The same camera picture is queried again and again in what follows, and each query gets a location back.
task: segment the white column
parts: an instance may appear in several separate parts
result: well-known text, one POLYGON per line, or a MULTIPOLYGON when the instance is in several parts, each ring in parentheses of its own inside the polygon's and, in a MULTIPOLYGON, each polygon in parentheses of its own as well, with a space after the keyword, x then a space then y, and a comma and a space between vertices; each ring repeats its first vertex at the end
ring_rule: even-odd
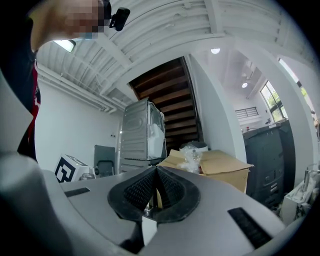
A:
POLYGON ((220 81, 197 55, 191 55, 188 68, 193 76, 204 142, 212 150, 224 151, 246 163, 240 125, 220 81))
POLYGON ((239 38, 236 48, 259 68, 283 103, 293 133, 296 186, 304 179, 307 166, 318 162, 317 135, 310 109, 300 88, 270 52, 239 38))

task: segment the cardboard box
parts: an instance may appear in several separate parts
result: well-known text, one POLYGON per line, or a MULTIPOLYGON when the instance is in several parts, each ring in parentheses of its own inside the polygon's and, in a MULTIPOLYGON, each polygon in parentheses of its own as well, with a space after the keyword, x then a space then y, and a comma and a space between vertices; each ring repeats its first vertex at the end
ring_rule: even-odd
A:
MULTIPOLYGON (((160 162, 158 166, 178 168, 177 165, 185 161, 184 155, 176 150, 171 150, 170 155, 160 162)), ((224 153, 220 150, 206 151, 202 153, 200 166, 203 171, 202 176, 210 179, 223 181, 233 185, 241 192, 246 191, 249 168, 252 164, 241 162, 240 160, 224 153)))

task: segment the white plastic bag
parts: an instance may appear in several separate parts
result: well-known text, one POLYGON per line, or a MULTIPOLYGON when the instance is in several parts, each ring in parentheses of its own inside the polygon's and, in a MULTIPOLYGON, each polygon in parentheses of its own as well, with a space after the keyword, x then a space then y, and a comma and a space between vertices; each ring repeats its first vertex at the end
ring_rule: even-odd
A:
POLYGON ((185 162, 179 163, 177 167, 198 174, 202 152, 196 152, 196 147, 190 145, 182 148, 180 152, 183 154, 185 162))

